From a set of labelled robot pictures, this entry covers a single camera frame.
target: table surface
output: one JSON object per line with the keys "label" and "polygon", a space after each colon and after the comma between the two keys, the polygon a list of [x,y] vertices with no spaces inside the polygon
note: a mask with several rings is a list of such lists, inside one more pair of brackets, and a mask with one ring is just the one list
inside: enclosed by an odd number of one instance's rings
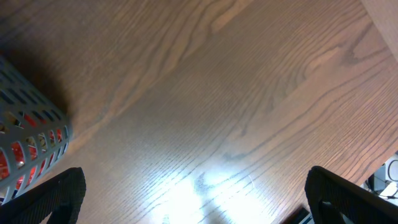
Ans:
{"label": "table surface", "polygon": [[83,168],[79,223],[281,222],[312,166],[363,182],[398,146],[377,28],[359,0],[0,2],[1,51],[71,118],[44,180]]}

